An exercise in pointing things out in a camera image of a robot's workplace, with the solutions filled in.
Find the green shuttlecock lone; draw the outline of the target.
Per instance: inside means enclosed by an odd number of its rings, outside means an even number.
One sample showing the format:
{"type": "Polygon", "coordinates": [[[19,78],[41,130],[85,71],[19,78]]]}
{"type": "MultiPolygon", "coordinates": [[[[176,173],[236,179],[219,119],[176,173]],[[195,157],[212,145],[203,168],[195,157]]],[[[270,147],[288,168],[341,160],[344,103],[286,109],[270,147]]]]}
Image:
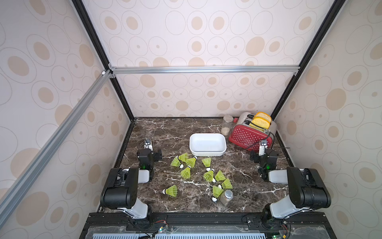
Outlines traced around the green shuttlecock lone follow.
{"type": "Polygon", "coordinates": [[[178,195],[178,187],[176,185],[172,185],[171,187],[164,189],[162,191],[164,195],[168,195],[170,197],[176,198],[178,195]]]}

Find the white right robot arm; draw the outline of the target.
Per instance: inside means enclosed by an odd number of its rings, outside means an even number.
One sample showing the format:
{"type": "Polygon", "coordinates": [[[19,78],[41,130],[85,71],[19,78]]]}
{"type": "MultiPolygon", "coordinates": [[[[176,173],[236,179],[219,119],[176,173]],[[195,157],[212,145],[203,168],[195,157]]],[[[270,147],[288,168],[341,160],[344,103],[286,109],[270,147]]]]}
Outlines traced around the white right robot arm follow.
{"type": "Polygon", "coordinates": [[[263,221],[287,219],[300,212],[331,206],[330,193],[316,169],[276,169],[277,158],[278,154],[270,148],[250,153],[250,160],[260,165],[258,173],[264,181],[288,186],[286,197],[265,206],[263,221]]]}

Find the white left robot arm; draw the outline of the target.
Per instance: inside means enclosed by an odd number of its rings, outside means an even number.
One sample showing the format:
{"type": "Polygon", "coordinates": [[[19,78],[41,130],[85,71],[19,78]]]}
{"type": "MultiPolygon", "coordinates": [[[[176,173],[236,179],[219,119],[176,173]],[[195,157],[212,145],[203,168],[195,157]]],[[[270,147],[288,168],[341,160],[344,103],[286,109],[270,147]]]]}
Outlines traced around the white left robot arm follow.
{"type": "Polygon", "coordinates": [[[100,205],[122,211],[134,220],[151,221],[150,207],[137,197],[138,185],[153,180],[154,163],[162,159],[162,150],[140,149],[137,158],[137,167],[110,170],[100,196],[100,205]]]}

